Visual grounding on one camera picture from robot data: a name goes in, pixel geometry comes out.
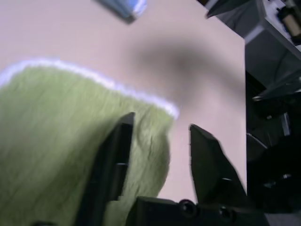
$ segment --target green cloth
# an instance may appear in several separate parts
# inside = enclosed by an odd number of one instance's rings
[[[136,196],[158,195],[173,117],[54,67],[28,67],[0,88],[0,225],[71,226],[97,147],[128,112],[136,113],[130,167],[107,226],[124,224]]]

